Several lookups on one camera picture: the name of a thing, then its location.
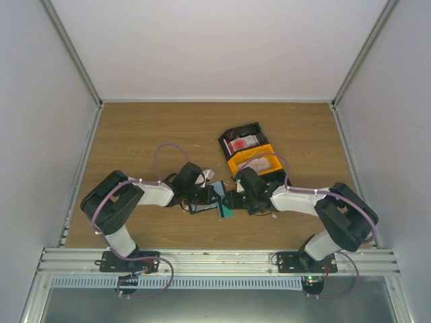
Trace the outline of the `black leather card holder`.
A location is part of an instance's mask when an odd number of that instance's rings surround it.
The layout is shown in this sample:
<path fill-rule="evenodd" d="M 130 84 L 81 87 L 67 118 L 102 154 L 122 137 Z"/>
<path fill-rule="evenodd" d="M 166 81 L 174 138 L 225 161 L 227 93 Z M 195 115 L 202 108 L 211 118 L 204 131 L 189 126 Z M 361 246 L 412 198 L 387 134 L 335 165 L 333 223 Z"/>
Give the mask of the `black leather card holder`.
<path fill-rule="evenodd" d="M 222 181 L 207 184 L 202 188 L 195 198 L 188 203 L 190 214 L 201 213 L 211 209 L 217 209 L 220 218 L 225 217 L 222 200 L 226 189 Z"/>

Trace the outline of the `teal credit card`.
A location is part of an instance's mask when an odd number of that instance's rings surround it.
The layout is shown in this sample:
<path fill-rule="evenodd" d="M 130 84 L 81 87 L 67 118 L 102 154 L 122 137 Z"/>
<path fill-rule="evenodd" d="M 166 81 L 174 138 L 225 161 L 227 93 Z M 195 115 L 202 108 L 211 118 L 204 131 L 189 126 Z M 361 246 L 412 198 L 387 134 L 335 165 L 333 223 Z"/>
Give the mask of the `teal credit card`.
<path fill-rule="evenodd" d="M 221 199 L 217 202 L 217 210 L 218 217 L 220 219 L 230 218 L 233 216 L 233 210 L 224 206 Z"/>

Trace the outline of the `red white cards stack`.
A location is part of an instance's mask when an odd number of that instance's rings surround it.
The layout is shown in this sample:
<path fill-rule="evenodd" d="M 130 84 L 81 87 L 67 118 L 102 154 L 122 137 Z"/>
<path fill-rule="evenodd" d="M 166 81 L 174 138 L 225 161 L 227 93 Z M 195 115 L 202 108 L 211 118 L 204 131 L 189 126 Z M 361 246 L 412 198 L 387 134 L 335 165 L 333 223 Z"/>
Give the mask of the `red white cards stack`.
<path fill-rule="evenodd" d="M 231 153 L 254 147 L 259 144 L 259 138 L 256 135 L 247 135 L 245 137 L 239 137 L 227 142 L 227 147 Z"/>

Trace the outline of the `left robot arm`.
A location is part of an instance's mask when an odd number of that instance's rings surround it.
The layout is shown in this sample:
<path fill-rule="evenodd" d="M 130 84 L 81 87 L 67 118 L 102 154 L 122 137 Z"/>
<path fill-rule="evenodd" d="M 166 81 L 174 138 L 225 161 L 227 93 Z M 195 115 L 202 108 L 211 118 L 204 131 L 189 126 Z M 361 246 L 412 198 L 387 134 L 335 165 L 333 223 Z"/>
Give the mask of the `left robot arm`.
<path fill-rule="evenodd" d="M 116 170 L 83 198 L 80 209 L 91 221 L 95 234 L 102 237 L 116 256 L 116 265 L 122 271 L 130 272 L 139 263 L 138 246 L 126 226 L 135 208 L 180 205 L 191 212 L 200 205 L 217 203 L 220 195 L 207 183 L 211 175 L 191 162 L 186 163 L 179 173 L 172 173 L 157 182 L 134 179 Z"/>

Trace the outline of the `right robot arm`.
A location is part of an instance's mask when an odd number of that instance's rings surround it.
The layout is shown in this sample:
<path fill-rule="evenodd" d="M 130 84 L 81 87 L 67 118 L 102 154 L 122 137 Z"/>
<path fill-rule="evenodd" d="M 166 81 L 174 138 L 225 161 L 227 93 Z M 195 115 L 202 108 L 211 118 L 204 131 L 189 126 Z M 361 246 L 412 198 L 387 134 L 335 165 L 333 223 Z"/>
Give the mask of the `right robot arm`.
<path fill-rule="evenodd" d="M 376 238 L 378 216 L 344 183 L 330 188 L 296 188 L 287 178 L 283 183 L 266 182 L 251 168 L 239 171 L 234 179 L 237 189 L 222 199 L 231 210 L 246 209 L 251 215 L 293 211 L 320 219 L 324 230 L 311 235 L 293 255 L 296 271 L 319 272 L 336 252 L 355 252 Z"/>

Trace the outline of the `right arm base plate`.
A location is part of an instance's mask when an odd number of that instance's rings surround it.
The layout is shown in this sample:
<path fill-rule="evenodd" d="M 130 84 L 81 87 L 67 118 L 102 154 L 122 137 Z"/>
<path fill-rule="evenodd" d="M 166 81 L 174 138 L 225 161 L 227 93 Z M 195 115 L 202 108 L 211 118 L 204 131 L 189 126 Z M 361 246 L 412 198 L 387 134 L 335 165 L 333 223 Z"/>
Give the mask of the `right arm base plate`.
<path fill-rule="evenodd" d="M 276 252 L 275 263 L 278 273 L 326 274 L 336 273 L 338 271 L 334 254 L 326 256 L 322 260 L 314 260 L 305 252 Z"/>

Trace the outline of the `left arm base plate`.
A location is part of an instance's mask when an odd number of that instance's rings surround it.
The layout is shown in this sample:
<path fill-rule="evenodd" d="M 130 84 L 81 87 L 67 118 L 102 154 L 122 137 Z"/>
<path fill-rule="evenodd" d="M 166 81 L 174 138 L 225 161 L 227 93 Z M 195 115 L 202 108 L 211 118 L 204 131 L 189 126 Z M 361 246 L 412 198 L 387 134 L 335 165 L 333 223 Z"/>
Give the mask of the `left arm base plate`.
<path fill-rule="evenodd" d="M 132 258 L 145 258 L 140 261 L 122 260 L 111 251 L 102 253 L 102 258 L 95 260 L 94 264 L 102 273 L 137 273 L 144 274 L 158 272 L 160 253 L 156 251 L 139 251 Z"/>

